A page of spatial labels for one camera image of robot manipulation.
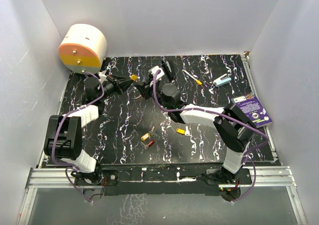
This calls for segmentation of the metal keyring with keys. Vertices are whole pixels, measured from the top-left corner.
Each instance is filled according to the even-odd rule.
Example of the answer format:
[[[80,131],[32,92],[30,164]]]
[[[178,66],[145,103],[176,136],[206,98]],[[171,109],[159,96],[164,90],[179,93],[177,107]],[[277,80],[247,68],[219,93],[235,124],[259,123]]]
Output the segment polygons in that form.
[[[132,100],[138,100],[142,98],[142,95],[140,93],[138,93],[137,95],[132,96]]]

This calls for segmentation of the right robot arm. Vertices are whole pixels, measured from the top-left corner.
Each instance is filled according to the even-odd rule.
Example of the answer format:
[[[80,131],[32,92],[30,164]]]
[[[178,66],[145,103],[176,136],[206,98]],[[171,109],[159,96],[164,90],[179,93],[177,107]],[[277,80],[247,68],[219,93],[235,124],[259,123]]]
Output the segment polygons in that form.
[[[224,108],[199,107],[184,102],[180,91],[172,83],[157,88],[159,83],[137,82],[135,88],[144,99],[154,98],[159,108],[174,121],[215,128],[227,147],[221,169],[213,174],[217,181],[235,183],[240,178],[245,152],[255,135],[256,127],[233,103]]]

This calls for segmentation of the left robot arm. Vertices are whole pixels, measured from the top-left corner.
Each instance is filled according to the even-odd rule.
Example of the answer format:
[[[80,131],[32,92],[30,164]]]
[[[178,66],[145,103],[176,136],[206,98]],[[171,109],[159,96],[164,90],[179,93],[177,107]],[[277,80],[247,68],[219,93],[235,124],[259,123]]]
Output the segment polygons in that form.
[[[135,75],[120,77],[98,76],[85,73],[86,104],[64,115],[49,118],[44,153],[57,166],[70,166],[77,172],[86,173],[85,178],[93,185],[103,179],[103,172],[96,168],[97,160],[83,149],[82,128],[99,118],[99,104],[113,94],[122,94],[137,79]]]

